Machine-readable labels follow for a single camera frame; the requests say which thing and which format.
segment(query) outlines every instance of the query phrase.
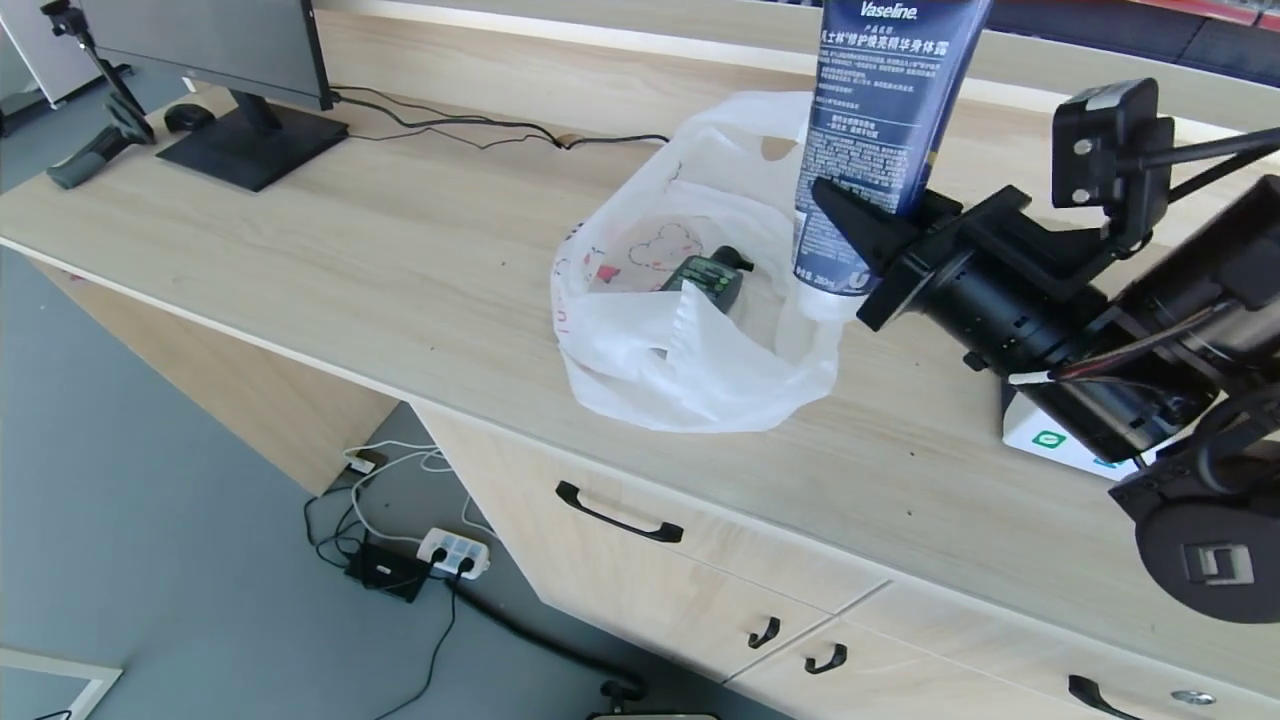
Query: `white plastic bag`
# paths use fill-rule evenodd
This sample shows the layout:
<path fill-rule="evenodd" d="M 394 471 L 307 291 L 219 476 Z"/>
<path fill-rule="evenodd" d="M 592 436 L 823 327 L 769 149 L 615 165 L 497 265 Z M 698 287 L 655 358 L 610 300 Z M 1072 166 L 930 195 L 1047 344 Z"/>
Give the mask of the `white plastic bag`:
<path fill-rule="evenodd" d="M 686 120 L 556 254 L 553 324 L 573 395 L 644 428 L 767 430 L 836 382 L 842 325 L 795 311 L 792 201 L 812 95 L 742 92 Z M 781 160 L 765 137 L 797 145 Z M 755 264 L 724 315 L 653 292 L 690 255 Z"/>

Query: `white cable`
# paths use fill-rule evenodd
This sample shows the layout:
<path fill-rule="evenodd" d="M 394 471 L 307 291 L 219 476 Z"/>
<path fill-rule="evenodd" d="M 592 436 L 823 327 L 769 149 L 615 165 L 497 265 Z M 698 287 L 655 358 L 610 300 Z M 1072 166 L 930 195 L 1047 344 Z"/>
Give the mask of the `white cable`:
<path fill-rule="evenodd" d="M 379 529 L 374 528 L 372 525 L 370 525 L 369 520 L 365 519 L 365 514 L 360 511 L 360 500 L 358 500 L 357 495 L 360 492 L 360 488 L 364 487 L 364 484 L 366 482 L 371 480 L 374 478 L 374 475 L 381 473 L 383 470 L 387 470 L 392 465 L 398 465 L 401 462 L 404 462 L 406 460 L 412 460 L 415 457 L 421 457 L 421 460 L 419 461 L 417 466 L 419 466 L 419 469 L 421 469 L 425 473 L 453 473 L 453 468 L 451 468 L 448 465 L 445 465 L 444 468 L 430 468 L 430 466 L 428 466 L 426 462 L 429 460 L 431 460 L 433 457 L 438 459 L 438 460 L 444 460 L 445 462 L 448 462 L 448 460 L 444 457 L 444 454 L 440 452 L 440 446 L 438 446 L 438 445 L 412 445 L 412 443 L 401 442 L 401 441 L 397 441 L 397 439 L 384 439 L 381 442 L 375 442 L 372 445 L 362 445 L 360 447 L 352 447 L 352 448 L 344 450 L 342 452 L 342 455 L 347 460 L 355 460 L 356 459 L 356 454 L 358 451 L 361 451 L 361 450 L 378 450 L 379 447 L 387 447 L 388 445 L 392 445 L 392 446 L 396 446 L 396 447 L 403 447 L 403 448 L 407 448 L 407 450 L 416 450 L 419 452 L 410 452 L 408 455 L 404 455 L 403 457 L 397 457 L 396 460 L 392 460 L 390 462 L 383 465 L 381 468 L 378 468 L 376 470 L 374 470 L 374 471 L 369 473 L 367 475 L 365 475 L 364 478 L 361 478 L 360 482 L 357 482 L 356 484 L 353 484 L 351 487 L 351 507 L 352 507 L 352 510 L 356 511 L 356 518 L 358 518 L 360 523 L 362 525 L 365 525 L 365 529 L 369 530 L 369 534 L 380 537 L 380 538 L 387 539 L 387 541 L 399 541 L 399 542 L 411 542 L 411 543 L 415 543 L 415 544 L 422 544 L 422 541 L 425 538 L 411 538 L 411 537 L 407 537 L 407 536 L 388 536 L 387 533 L 383 533 L 381 530 L 379 530 Z M 480 523 L 476 523 L 476 521 L 474 521 L 474 520 L 471 520 L 471 519 L 467 518 L 467 509 L 470 509 L 470 507 L 471 507 L 471 496 L 467 495 L 466 502 L 462 503 L 462 515 L 461 515 L 462 524 L 466 525 L 466 527 L 468 527 L 468 528 L 475 528 L 475 529 L 483 532 L 484 534 L 489 536 L 490 538 L 493 538 L 493 539 L 495 539 L 498 542 L 502 542 L 502 538 L 499 538 L 498 533 L 493 532 L 492 528 L 488 528 L 488 527 L 485 527 L 485 525 L 483 525 Z"/>
<path fill-rule="evenodd" d="M 352 459 L 361 450 L 378 450 L 379 447 L 387 447 L 388 445 L 394 445 L 396 447 L 403 447 L 406 450 L 440 450 L 438 445 L 412 445 L 408 442 L 401 442 L 398 439 L 384 439 L 383 442 L 375 442 L 374 445 L 361 445 L 357 447 L 348 447 L 342 451 L 342 456 L 346 459 Z"/>
<path fill-rule="evenodd" d="M 1005 378 L 1005 382 L 1011 386 L 1034 386 L 1051 383 L 1053 379 L 1048 377 L 1048 370 L 1044 370 L 1042 373 L 1014 373 Z"/>
<path fill-rule="evenodd" d="M 422 448 L 424 451 L 422 452 L 410 452 L 408 455 L 406 455 L 403 457 L 397 457 L 396 460 L 392 460 L 390 462 L 383 465 L 381 468 L 378 468 L 372 473 L 369 473 L 364 478 L 360 478 L 360 480 L 356 484 L 351 486 L 351 509 L 356 511 L 356 518 L 358 518 L 360 523 L 362 525 L 365 525 L 365 529 L 369 530 L 369 534 L 372 534 L 372 536 L 376 536 L 376 537 L 380 537 L 380 538 L 388 539 L 388 541 L 401 541 L 401 542 L 411 542 L 413 544 L 422 544 L 422 539 L 424 538 L 411 538 L 411 537 L 407 537 L 407 536 L 389 536 L 389 534 L 379 530 L 378 528 L 370 525 L 369 520 L 365 519 L 365 514 L 361 512 L 361 510 L 360 510 L 360 488 L 362 488 L 365 486 L 365 483 L 367 483 L 369 480 L 371 480 L 375 475 L 378 475 L 383 470 L 387 470 L 389 468 L 399 465 L 401 462 L 404 462 L 406 460 L 413 460 L 415 457 L 421 457 L 422 460 L 419 462 L 419 466 L 424 466 L 424 464 L 426 462 L 426 460 L 429 457 L 436 457 L 436 456 L 439 456 L 440 450 L 436 446 L 430 446 L 430 450 L 426 450 L 425 446 L 407 446 L 406 443 L 396 442 L 396 441 L 385 441 L 385 442 L 370 446 L 367 448 L 358 448 L 358 450 L 372 450 L 374 447 L 383 447 L 385 445 L 398 445 L 401 447 L 419 447 L 419 448 Z"/>
<path fill-rule="evenodd" d="M 492 528 L 481 525 L 480 523 L 476 523 L 475 520 L 470 520 L 467 518 L 467 509 L 468 507 L 471 507 L 471 496 L 470 495 L 467 496 L 467 501 L 462 503 L 462 524 L 466 525 L 466 527 L 468 527 L 468 528 L 475 528 L 475 529 L 480 530 L 481 533 L 489 536 L 490 538 L 493 538 L 493 539 L 495 539 L 498 542 L 502 542 L 502 538 L 499 538 L 498 533 L 493 532 Z"/>

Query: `gray floor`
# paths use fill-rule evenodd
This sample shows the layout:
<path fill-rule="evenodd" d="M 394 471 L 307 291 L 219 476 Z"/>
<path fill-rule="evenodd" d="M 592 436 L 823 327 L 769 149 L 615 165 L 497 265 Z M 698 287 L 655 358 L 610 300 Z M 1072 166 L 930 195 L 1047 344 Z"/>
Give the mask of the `gray floor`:
<path fill-rule="evenodd" d="M 182 92 L 146 72 L 131 85 L 148 106 Z M 0 141 L 0 190 L 102 120 L 90 94 Z M 371 720 L 415 692 L 448 621 L 442 587 L 404 605 L 320 562 L 302 537 L 301 488 L 9 251 L 0 291 L 0 642 L 125 666 L 95 720 Z M 375 437 L 426 439 L 403 406 Z M 466 530 L 457 479 L 408 465 L 366 496 L 371 520 L 410 534 Z M 316 516 L 333 523 L 342 501 L 324 503 Z M 637 708 L 781 719 L 543 606 L 500 547 L 472 587 L 567 644 L 643 671 L 653 694 Z M 24 673 L 0 680 L 0 716 L 13 720 L 76 692 Z M 397 717 L 577 720 L 604 710 L 602 680 L 460 607 L 430 693 Z"/>

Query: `power adapter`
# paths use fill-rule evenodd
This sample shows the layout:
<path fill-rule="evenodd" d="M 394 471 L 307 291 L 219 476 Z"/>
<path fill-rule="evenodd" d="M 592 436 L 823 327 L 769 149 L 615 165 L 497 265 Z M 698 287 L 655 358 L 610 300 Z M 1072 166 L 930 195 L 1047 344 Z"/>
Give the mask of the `power adapter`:
<path fill-rule="evenodd" d="M 457 533 L 431 528 L 417 548 L 417 559 L 435 559 L 435 569 L 442 574 L 474 580 L 489 569 L 489 546 Z"/>
<path fill-rule="evenodd" d="M 404 602 L 413 602 L 430 571 L 431 566 L 416 557 L 404 557 L 374 543 L 364 542 L 351 556 L 343 573 L 348 578 L 358 580 L 365 589 L 387 593 Z"/>

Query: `white power strip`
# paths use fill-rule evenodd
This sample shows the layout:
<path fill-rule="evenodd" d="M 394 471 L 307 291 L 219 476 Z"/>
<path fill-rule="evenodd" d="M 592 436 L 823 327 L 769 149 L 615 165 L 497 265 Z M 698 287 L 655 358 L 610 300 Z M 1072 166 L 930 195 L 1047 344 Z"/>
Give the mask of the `white power strip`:
<path fill-rule="evenodd" d="M 448 552 L 444 561 L 435 564 L 435 569 L 445 577 L 457 574 L 458 565 L 466 557 L 470 557 L 475 566 L 462 574 L 463 580 L 474 580 L 489 569 L 489 546 L 480 541 L 465 538 L 440 528 L 431 528 L 431 532 L 426 533 L 426 538 L 422 539 L 422 544 L 417 547 L 417 559 L 422 562 L 430 562 L 436 548 L 444 548 Z"/>

